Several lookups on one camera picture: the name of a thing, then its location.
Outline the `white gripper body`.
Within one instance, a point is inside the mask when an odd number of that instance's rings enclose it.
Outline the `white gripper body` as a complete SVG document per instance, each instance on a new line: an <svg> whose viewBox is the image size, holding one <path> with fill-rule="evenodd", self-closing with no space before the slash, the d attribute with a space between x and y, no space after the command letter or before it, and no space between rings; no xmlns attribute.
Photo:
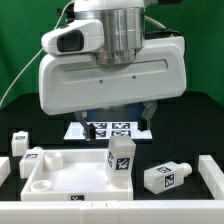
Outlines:
<svg viewBox="0 0 224 224"><path fill-rule="evenodd" d="M180 96L186 89L185 41L151 39L124 65L99 65L90 53L46 55L39 67L39 98L49 115Z"/></svg>

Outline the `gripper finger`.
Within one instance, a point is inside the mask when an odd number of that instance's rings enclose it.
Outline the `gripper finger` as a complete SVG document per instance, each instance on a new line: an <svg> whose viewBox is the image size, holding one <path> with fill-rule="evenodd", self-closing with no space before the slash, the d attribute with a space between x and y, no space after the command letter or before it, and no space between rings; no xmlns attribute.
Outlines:
<svg viewBox="0 0 224 224"><path fill-rule="evenodd" d="M141 117L138 119L138 129L146 131L151 128L151 119L157 109L156 101L148 101L144 103L144 110Z"/></svg>
<svg viewBox="0 0 224 224"><path fill-rule="evenodd" d="M82 125L84 131L83 135L87 141L94 140L96 138L96 129L93 124L87 124L85 117L87 113L85 111L75 112L76 120Z"/></svg>

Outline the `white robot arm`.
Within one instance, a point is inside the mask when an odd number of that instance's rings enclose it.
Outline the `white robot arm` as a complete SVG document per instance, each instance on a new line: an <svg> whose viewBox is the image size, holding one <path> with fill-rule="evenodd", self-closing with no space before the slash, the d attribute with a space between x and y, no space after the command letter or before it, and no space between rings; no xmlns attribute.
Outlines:
<svg viewBox="0 0 224 224"><path fill-rule="evenodd" d="M73 0L74 20L41 39L39 97L49 115L73 112L84 137L92 109L153 102L186 89L185 40L172 31L149 38L145 8L160 0Z"/></svg>

